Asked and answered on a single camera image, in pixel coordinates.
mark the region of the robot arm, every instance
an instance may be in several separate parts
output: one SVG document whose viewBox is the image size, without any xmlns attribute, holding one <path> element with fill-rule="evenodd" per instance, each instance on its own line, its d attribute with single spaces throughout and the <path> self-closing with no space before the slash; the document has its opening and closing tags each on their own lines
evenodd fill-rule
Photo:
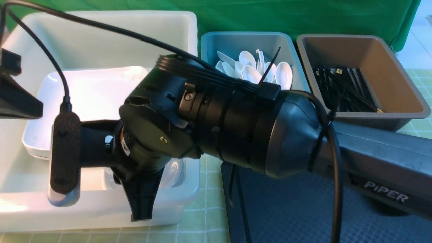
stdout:
<svg viewBox="0 0 432 243">
<path fill-rule="evenodd" d="M 263 98 L 200 85 L 157 65 L 126 98 L 120 108 L 121 121 L 82 125 L 81 134 L 87 138 L 80 142 L 81 167 L 112 167 L 129 199 L 133 221 L 151 217 L 148 205 L 171 157 L 199 158 L 207 153 L 271 177 L 309 170 L 332 179 L 332 153 L 326 139 L 317 160 L 310 164 L 321 125 L 308 99 L 279 91 L 273 103 L 261 106 L 259 99 Z M 428 186 L 432 184 L 431 140 L 339 122 L 334 127 L 346 184 L 388 205 L 432 218 L 428 207 L 432 202 Z M 109 146 L 107 136 L 112 136 Z M 64 168 L 64 161 L 53 159 L 52 165 Z M 53 169 L 51 176 L 57 176 Z M 128 183 L 154 187 L 144 197 L 129 190 Z M 146 205 L 147 212 L 138 205 Z"/>
</svg>

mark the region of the green tablecloth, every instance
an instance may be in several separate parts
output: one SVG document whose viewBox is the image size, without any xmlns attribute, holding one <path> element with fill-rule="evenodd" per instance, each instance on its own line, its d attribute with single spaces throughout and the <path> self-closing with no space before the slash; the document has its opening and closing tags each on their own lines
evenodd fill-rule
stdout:
<svg viewBox="0 0 432 243">
<path fill-rule="evenodd" d="M 62 11 L 184 10 L 198 17 L 199 38 L 211 31 L 276 31 L 376 35 L 394 51 L 405 44 L 420 0 L 31 0 Z M 20 17 L 32 10 L 13 7 Z M 9 29 L 15 23 L 9 18 Z"/>
</svg>

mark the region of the plastic spoon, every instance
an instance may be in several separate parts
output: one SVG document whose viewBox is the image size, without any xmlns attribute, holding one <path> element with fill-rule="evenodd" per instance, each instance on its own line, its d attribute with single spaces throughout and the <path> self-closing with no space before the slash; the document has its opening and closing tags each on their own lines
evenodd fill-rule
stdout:
<svg viewBox="0 0 432 243">
<path fill-rule="evenodd" d="M 236 77 L 234 68 L 232 68 L 228 63 L 222 62 L 223 67 L 223 73 L 230 76 L 230 77 Z"/>
<path fill-rule="evenodd" d="M 282 90 L 290 90 L 292 84 L 292 70 L 288 63 L 281 62 L 276 68 L 276 84 L 282 87 Z"/>
<path fill-rule="evenodd" d="M 241 74 L 244 80 L 247 80 L 251 83 L 258 84 L 261 80 L 261 74 L 252 66 L 244 66 L 241 70 Z"/>
<path fill-rule="evenodd" d="M 216 63 L 215 68 L 216 68 L 217 70 L 223 72 L 222 61 L 218 61 L 218 62 Z"/>
<path fill-rule="evenodd" d="M 268 68 L 269 66 L 270 66 L 270 62 L 267 62 L 267 63 L 264 64 L 264 72 L 267 70 L 267 68 Z M 274 76 L 275 76 L 275 74 L 276 74 L 276 70 L 277 70 L 276 65 L 275 65 L 275 64 L 272 64 L 272 66 L 271 66 L 269 72 L 267 73 L 266 78 L 264 79 L 264 82 L 274 83 L 273 80 L 274 80 Z"/>
<path fill-rule="evenodd" d="M 264 69 L 264 53 L 262 51 L 260 51 L 259 49 L 256 50 L 256 53 L 258 54 L 258 65 L 257 65 L 257 69 L 260 72 L 261 75 L 264 74 L 265 69 Z"/>
<path fill-rule="evenodd" d="M 228 65 L 230 65 L 231 67 L 234 66 L 235 61 L 232 58 L 230 58 L 229 56 L 223 54 L 220 51 L 217 51 L 216 53 L 217 53 L 217 56 L 219 57 L 219 59 L 221 61 L 228 63 Z"/>
<path fill-rule="evenodd" d="M 242 69 L 243 69 L 243 65 L 239 61 L 234 63 L 234 71 L 237 74 L 237 77 L 241 79 L 243 79 L 243 76 L 241 75 Z"/>
<path fill-rule="evenodd" d="M 254 69 L 257 68 L 257 61 L 255 60 L 254 56 L 248 51 L 240 52 L 240 55 L 238 56 L 238 61 L 243 66 L 251 66 Z"/>
</svg>

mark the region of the green patterned surface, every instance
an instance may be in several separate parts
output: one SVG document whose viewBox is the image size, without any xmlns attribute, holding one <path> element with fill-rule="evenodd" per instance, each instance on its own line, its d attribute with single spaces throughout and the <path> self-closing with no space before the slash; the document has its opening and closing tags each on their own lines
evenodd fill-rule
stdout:
<svg viewBox="0 0 432 243">
<path fill-rule="evenodd" d="M 432 106 L 432 70 L 407 70 Z M 401 133 L 432 139 L 432 117 L 415 120 Z M 228 222 L 220 174 L 221 161 L 201 158 L 198 199 L 188 205 L 178 225 L 121 229 L 73 230 L 0 234 L 1 243 L 229 243 Z"/>
</svg>

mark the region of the white plastic tub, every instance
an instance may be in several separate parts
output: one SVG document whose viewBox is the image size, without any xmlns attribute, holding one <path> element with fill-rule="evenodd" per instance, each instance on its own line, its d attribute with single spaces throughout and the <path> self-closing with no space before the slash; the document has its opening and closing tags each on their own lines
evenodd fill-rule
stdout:
<svg viewBox="0 0 432 243">
<path fill-rule="evenodd" d="M 197 20 L 193 13 L 166 11 L 74 12 L 72 14 L 123 27 L 197 55 Z M 107 31 L 45 14 L 23 19 L 47 45 L 64 70 L 140 66 L 150 69 L 160 48 Z M 22 56 L 16 81 L 37 95 L 45 76 L 55 71 L 36 43 L 16 28 L 3 45 Z M 22 144 L 26 121 L 0 120 L 0 231 L 65 230 L 176 224 L 184 205 L 199 192 L 198 160 L 178 161 L 181 176 L 173 186 L 159 188 L 153 219 L 130 222 L 121 188 L 111 185 L 102 168 L 82 171 L 77 204 L 59 208 L 47 200 L 48 163 L 30 156 Z"/>
</svg>

